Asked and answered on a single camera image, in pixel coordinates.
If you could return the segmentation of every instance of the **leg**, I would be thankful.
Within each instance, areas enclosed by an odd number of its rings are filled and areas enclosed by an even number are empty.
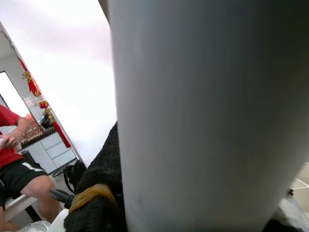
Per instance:
[[[54,183],[46,175],[41,175],[31,180],[21,191],[21,194],[38,199],[39,212],[50,223],[57,217],[60,207],[59,202],[49,195],[49,190]]]
[[[0,206],[0,232],[17,230],[19,230],[17,226],[5,221],[3,207]]]

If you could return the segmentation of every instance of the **white ceiling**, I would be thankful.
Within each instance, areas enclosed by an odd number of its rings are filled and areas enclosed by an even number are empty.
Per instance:
[[[0,34],[0,59],[12,54],[9,42]]]

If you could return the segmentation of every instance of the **bright light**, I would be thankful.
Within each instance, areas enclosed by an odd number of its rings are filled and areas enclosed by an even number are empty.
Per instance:
[[[26,104],[19,96],[12,82],[5,72],[0,73],[0,94],[14,113],[25,117],[29,114]]]

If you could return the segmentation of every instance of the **black knit fabric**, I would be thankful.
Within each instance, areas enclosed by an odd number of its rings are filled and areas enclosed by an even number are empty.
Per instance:
[[[125,210],[122,190],[117,123],[111,129],[103,148],[83,174],[76,194],[95,184],[110,187],[118,209],[103,197],[95,197],[66,217],[67,232],[125,232]]]

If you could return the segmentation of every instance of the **white column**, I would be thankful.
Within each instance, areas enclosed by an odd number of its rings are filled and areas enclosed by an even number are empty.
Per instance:
[[[308,7],[109,4],[129,231],[260,231],[309,152]]]

